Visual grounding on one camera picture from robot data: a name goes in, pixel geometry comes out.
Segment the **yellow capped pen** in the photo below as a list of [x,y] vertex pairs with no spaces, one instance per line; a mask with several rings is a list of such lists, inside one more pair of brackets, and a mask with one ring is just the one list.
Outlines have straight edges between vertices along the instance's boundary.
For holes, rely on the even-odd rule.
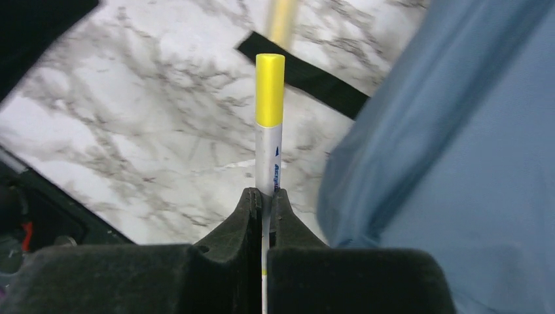
[[275,224],[272,201],[280,188],[285,56],[255,58],[255,187],[262,197],[262,312],[268,312],[267,254]]

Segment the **blue backpack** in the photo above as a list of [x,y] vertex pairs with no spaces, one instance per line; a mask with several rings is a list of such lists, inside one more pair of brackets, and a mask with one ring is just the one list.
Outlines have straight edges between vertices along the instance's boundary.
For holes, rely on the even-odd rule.
[[416,249],[455,313],[554,312],[554,2],[305,1],[285,80],[353,120],[316,218]]

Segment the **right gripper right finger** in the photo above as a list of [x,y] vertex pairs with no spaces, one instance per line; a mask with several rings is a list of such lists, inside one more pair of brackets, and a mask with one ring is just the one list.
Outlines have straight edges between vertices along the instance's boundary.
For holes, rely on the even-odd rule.
[[267,255],[269,313],[455,313],[444,273],[416,249],[332,249],[272,201],[276,242]]

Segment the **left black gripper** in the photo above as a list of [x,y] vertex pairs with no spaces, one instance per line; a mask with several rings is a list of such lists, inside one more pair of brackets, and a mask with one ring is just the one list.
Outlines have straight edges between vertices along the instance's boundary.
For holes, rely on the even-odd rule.
[[97,0],[1,1],[1,99],[56,39],[98,5]]

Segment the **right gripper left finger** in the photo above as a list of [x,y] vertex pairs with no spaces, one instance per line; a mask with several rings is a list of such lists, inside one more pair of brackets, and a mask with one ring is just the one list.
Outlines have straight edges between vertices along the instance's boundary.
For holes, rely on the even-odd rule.
[[260,313],[260,208],[246,188],[196,244],[53,246],[33,253],[2,313]]

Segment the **orange highlighter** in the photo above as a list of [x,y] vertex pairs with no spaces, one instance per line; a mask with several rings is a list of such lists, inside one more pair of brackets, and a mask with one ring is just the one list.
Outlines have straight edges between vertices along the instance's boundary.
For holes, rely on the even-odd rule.
[[266,37],[285,50],[290,50],[299,7],[297,0],[272,0],[266,19]]

